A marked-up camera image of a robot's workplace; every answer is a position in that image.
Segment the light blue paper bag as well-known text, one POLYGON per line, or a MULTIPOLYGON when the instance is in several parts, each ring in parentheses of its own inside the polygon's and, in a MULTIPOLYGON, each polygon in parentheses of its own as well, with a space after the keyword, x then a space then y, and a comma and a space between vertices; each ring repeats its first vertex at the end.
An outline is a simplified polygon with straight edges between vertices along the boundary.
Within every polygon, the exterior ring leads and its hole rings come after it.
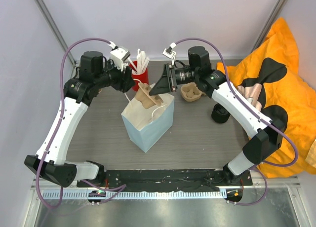
POLYGON ((161 106, 145 109, 135 98, 122 111, 121 116, 130 140, 143 152, 148 150, 173 125, 174 96, 165 93, 161 106))

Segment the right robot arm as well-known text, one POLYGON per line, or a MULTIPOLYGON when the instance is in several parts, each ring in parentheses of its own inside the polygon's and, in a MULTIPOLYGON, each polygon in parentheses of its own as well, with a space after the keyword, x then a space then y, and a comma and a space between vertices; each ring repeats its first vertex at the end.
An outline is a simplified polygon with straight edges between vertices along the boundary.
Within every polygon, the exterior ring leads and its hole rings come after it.
POLYGON ((174 92, 181 84, 194 82, 198 89, 237 120, 250 140, 242 151, 223 167, 222 178, 228 185, 236 184, 241 175, 254 165, 258 165, 281 147, 282 136, 277 132, 284 128, 281 120, 271 120, 256 110, 234 85, 227 82, 226 76, 211 67, 209 53, 203 46, 188 50, 189 63, 177 67, 176 53, 171 47, 163 51, 171 64, 163 66, 163 73, 150 95, 174 92))

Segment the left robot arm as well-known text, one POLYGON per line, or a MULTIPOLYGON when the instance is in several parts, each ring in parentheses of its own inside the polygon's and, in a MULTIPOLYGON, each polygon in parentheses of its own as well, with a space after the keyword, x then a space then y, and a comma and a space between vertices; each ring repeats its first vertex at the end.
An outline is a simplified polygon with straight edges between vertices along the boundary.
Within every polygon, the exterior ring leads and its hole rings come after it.
POLYGON ((92 100, 105 87, 122 93, 135 82, 127 64, 130 52, 113 49, 109 59, 101 52, 87 51, 80 58, 76 77, 64 85, 64 98, 44 143, 35 155, 28 155, 24 164, 41 178, 68 187, 73 181, 88 180, 94 187, 104 184, 104 166, 93 161, 67 162, 66 156, 74 132, 92 100))

